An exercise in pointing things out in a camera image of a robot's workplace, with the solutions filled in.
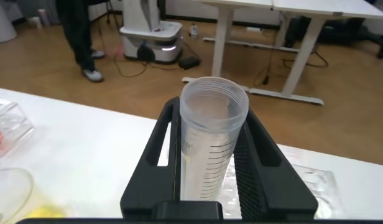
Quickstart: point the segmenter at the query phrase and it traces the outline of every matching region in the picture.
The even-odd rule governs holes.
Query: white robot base
[[[182,55],[182,25],[178,22],[160,21],[152,32],[141,32],[122,27],[124,56],[129,60],[140,60],[137,50],[141,45],[152,49],[155,63],[172,64]]]

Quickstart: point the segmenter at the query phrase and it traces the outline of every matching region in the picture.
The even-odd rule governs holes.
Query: yellow object
[[[34,209],[24,218],[65,218],[65,213],[53,206],[43,206]]]

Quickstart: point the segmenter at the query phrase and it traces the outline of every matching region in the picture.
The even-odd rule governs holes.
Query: table leg
[[[226,41],[229,41],[231,38],[231,27],[233,25],[234,10],[231,10],[229,17],[230,19],[228,19],[228,27],[227,27],[228,31],[226,33]]]
[[[325,19],[322,18],[312,18],[309,24],[307,33],[303,38],[301,49],[297,58],[292,66],[290,75],[287,78],[287,82],[283,88],[282,94],[284,96],[290,97],[298,84],[299,78],[305,68],[306,63],[308,62],[311,50],[315,46],[318,35],[320,34],[321,28],[325,23]]]
[[[203,40],[209,41],[209,42],[215,42],[216,41],[215,38],[211,38],[211,37],[204,37]],[[250,43],[250,42],[238,41],[238,40],[227,40],[226,43],[227,44],[241,45],[244,47],[282,50],[285,52],[292,52],[292,53],[298,53],[299,52],[299,49],[293,49],[293,48],[288,48],[288,47],[276,47],[274,45],[257,44],[257,43]]]
[[[302,41],[301,50],[297,56],[296,61],[293,64],[290,75],[288,76],[287,82],[284,85],[283,92],[279,93],[276,91],[269,90],[260,90],[257,88],[251,88],[249,92],[251,94],[263,95],[263,96],[272,96],[283,98],[287,100],[296,100],[306,103],[313,103],[315,105],[324,105],[323,100],[307,96],[298,96],[293,95],[293,91],[297,86],[299,78],[305,68],[306,62],[309,59],[311,50],[316,43],[316,39],[320,34],[321,28],[323,27],[325,20],[322,18],[313,18],[309,24],[309,28],[305,37]]]
[[[218,24],[216,25],[216,42],[214,51],[214,61],[212,66],[212,76],[220,77],[222,69],[222,60],[224,52],[224,44],[228,36],[228,26],[233,19],[233,9],[227,7],[218,7],[219,16]]]
[[[290,25],[292,13],[291,12],[280,12],[283,14],[283,19],[281,21],[280,30],[277,32],[276,40],[274,42],[275,47],[282,47],[287,34],[288,27]]]

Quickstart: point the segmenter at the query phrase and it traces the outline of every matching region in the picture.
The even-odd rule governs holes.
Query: person
[[[93,60],[104,58],[106,54],[92,49],[89,5],[89,0],[56,0],[58,17],[74,52],[75,61],[81,67],[83,76],[91,82],[99,83],[104,78],[96,70]]]

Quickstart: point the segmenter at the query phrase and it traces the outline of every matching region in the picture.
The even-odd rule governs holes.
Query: black pants
[[[92,59],[88,0],[56,0],[60,22],[75,60],[82,69],[95,70]]]

